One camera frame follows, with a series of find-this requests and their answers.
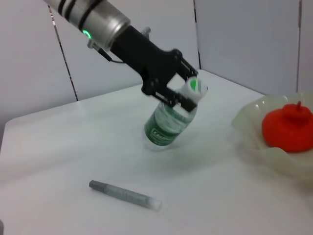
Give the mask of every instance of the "black stripe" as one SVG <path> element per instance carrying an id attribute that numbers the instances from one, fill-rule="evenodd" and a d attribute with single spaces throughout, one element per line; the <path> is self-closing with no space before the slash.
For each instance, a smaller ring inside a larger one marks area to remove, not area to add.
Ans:
<path id="1" fill-rule="evenodd" d="M 62 15 L 62 10 L 63 10 L 65 1 L 66 0 L 61 0 L 61 2 L 60 2 L 59 9 L 58 9 L 58 12 L 60 15 Z"/>
<path id="2" fill-rule="evenodd" d="M 199 57 L 199 69 L 201 69 L 201 58 L 200 58 L 200 52 L 198 51 L 198 57 Z"/>
<path id="3" fill-rule="evenodd" d="M 72 0 L 72 1 L 70 2 L 70 4 L 68 5 L 68 7 L 67 7 L 67 11 L 66 11 L 65 16 L 64 16 L 64 18 L 65 18 L 67 21 L 69 21 L 69 16 L 70 16 L 70 13 L 71 13 L 71 11 L 72 11 L 72 9 L 73 9 L 75 3 L 76 3 L 76 0 Z"/>
<path id="4" fill-rule="evenodd" d="M 87 11 L 83 14 L 80 22 L 79 22 L 79 25 L 78 25 L 78 29 L 80 31 L 83 30 L 83 26 L 84 26 L 84 23 L 88 17 L 88 15 L 90 14 L 90 12 L 100 3 L 102 2 L 102 0 L 95 0 L 90 6 L 89 8 L 87 9 Z"/>

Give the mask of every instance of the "bowl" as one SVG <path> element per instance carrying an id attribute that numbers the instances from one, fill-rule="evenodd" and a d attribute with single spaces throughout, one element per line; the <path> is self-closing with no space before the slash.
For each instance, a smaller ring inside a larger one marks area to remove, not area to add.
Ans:
<path id="1" fill-rule="evenodd" d="M 297 104 L 313 111 L 313 94 L 264 96 L 244 106 L 232 121 L 241 132 L 245 146 L 259 154 L 263 165 L 292 177 L 313 178 L 313 149 L 300 153 L 286 153 L 281 148 L 267 145 L 262 135 L 262 121 L 266 114 L 286 104 Z"/>

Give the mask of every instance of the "water bottle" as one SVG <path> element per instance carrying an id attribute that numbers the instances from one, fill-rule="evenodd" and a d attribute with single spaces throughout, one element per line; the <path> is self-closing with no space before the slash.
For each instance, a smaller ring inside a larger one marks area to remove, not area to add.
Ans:
<path id="1" fill-rule="evenodd" d="M 191 77 L 179 93 L 185 98 L 198 103 L 207 93 L 207 86 L 196 77 Z M 162 102 L 159 103 L 144 126 L 145 146 L 152 150 L 166 149 L 191 123 L 196 115 L 197 108 L 187 112 L 180 105 L 170 108 Z"/>

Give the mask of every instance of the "gray marker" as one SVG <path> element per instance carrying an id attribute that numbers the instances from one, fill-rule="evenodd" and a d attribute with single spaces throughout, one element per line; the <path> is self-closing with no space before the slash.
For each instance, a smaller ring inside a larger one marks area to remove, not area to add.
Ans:
<path id="1" fill-rule="evenodd" d="M 155 211 L 158 211 L 161 208 L 162 202 L 160 200 L 137 192 L 129 191 L 127 189 L 119 188 L 109 184 L 104 184 L 94 180 L 90 181 L 89 187 L 99 192 L 103 192 L 111 197 L 115 197 L 126 202 L 130 202 L 149 209 L 153 209 Z"/>

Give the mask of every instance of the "white table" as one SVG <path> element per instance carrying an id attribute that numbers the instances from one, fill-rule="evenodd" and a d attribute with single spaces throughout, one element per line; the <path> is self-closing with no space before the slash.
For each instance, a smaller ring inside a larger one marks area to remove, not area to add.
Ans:
<path id="1" fill-rule="evenodd" d="M 261 95 L 204 71 L 199 77 L 209 93 L 163 152 L 142 145 L 157 101 L 140 86 L 8 122 L 0 154 L 5 235 L 311 235 L 309 197 L 249 161 L 230 126 Z M 91 190 L 90 180 L 163 207 L 108 197 Z"/>

